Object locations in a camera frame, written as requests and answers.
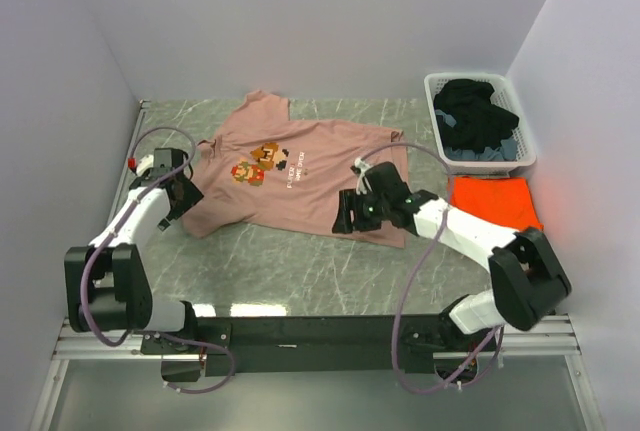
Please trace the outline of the pink printed t-shirt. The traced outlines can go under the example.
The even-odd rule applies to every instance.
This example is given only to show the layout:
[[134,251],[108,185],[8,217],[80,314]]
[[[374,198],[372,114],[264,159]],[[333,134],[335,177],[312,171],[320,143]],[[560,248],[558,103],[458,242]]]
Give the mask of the pink printed t-shirt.
[[392,162],[408,175],[400,129],[340,119],[292,120],[286,98],[262,91],[199,142],[192,181],[203,198],[182,219],[203,238],[239,222],[330,236],[339,192],[355,186],[354,161]]

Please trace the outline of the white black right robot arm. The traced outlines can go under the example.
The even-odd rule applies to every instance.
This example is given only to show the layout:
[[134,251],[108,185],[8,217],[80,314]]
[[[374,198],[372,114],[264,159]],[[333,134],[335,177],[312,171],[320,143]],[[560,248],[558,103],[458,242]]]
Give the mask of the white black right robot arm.
[[372,232],[384,223],[439,242],[484,268],[491,287],[456,299],[438,316],[436,339],[460,350],[474,334],[505,324],[529,331],[572,292],[572,285],[546,235],[475,217],[443,198],[413,192],[390,162],[371,166],[357,159],[353,189],[339,193],[335,234]]

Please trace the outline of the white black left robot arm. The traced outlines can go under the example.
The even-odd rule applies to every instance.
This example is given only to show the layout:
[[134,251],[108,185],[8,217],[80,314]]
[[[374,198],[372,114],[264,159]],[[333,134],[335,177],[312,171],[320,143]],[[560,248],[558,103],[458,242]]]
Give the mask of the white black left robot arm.
[[158,331],[176,352],[193,350],[200,339],[192,311],[181,301],[153,297],[140,250],[202,200],[191,181],[190,156],[158,148],[129,160],[135,177],[126,201],[106,229],[64,257],[68,319],[82,332]]

